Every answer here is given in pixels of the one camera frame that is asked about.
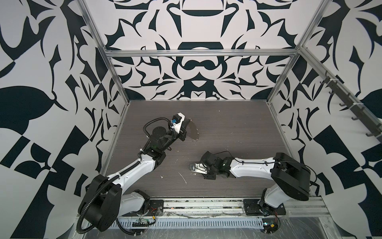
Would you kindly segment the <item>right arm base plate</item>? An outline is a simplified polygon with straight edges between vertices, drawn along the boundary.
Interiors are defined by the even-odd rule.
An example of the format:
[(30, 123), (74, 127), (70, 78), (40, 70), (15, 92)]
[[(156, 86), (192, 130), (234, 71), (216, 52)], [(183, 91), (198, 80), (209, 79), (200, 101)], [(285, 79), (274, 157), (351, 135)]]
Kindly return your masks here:
[(274, 208), (272, 206), (269, 206), (265, 202), (263, 202), (261, 199), (255, 200), (255, 199), (244, 199), (243, 200), (243, 206), (244, 211), (247, 216), (271, 216), (275, 215), (286, 215), (286, 209), (284, 207), (284, 204), (281, 204), (278, 208)]

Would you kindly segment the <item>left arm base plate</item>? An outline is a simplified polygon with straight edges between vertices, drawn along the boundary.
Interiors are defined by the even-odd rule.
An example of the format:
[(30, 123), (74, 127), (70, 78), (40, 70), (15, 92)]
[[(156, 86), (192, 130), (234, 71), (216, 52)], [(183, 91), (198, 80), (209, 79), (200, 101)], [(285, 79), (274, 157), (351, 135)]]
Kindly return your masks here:
[(144, 204), (143, 212), (140, 214), (144, 216), (160, 216), (163, 214), (163, 210), (164, 200), (151, 199), (149, 203)]

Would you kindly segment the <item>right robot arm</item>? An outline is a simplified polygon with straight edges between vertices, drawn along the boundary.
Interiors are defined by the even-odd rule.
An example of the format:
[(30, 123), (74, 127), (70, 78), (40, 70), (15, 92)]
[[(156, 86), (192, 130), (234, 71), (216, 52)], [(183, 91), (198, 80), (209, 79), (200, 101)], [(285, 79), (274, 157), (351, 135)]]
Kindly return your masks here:
[(202, 174), (208, 180), (215, 180), (220, 175), (274, 181), (272, 187), (263, 190), (258, 201), (243, 201), (248, 216), (285, 215), (286, 201), (308, 201), (310, 197), (310, 169), (282, 152), (265, 159), (241, 159), (232, 155), (220, 158), (217, 153), (207, 151), (200, 162), (190, 166), (190, 171)]

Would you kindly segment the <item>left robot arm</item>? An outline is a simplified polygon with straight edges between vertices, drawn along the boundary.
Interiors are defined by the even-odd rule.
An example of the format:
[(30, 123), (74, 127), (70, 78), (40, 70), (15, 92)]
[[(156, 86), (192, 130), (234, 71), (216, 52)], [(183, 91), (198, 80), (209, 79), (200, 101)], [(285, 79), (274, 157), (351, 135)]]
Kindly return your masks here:
[(113, 224), (127, 235), (143, 234), (145, 228), (156, 223), (133, 223), (133, 230), (123, 227), (120, 217), (130, 214), (146, 214), (149, 212), (150, 196), (141, 190), (125, 195), (135, 182), (154, 171), (166, 157), (166, 150), (176, 140), (185, 141), (187, 127), (192, 120), (178, 113), (172, 119), (159, 117), (143, 126), (147, 141), (138, 152), (138, 158), (120, 171), (108, 176), (99, 174), (90, 183), (82, 202), (78, 207), (79, 218), (76, 225), (78, 234), (86, 234), (96, 228), (106, 231)]

